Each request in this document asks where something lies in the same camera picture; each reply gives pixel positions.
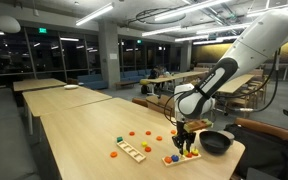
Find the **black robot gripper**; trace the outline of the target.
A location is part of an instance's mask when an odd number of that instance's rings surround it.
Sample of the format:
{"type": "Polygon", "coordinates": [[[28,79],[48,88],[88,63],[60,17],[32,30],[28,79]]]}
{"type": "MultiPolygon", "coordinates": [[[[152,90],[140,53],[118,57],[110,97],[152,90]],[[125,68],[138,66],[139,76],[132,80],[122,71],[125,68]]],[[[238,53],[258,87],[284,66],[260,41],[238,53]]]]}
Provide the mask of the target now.
{"type": "Polygon", "coordinates": [[[196,137],[195,132],[189,133],[184,129],[184,124],[184,122],[176,122],[177,134],[172,137],[173,143],[178,148],[181,155],[183,155],[184,152],[183,145],[185,145],[187,153],[190,153],[191,144],[195,141],[196,137]]]}

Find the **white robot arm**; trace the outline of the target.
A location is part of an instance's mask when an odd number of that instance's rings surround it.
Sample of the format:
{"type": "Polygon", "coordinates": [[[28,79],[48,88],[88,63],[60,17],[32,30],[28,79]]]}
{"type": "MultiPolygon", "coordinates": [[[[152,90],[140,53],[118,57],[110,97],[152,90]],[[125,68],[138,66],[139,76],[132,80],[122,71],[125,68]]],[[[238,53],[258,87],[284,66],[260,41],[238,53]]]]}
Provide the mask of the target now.
{"type": "Polygon", "coordinates": [[[288,42],[288,10],[271,9],[257,17],[234,41],[216,65],[196,85],[175,87],[174,104],[177,134],[172,137],[179,153],[189,151],[194,133],[184,130],[187,119],[197,119],[214,108],[213,95],[226,82],[255,69],[288,42]]]}

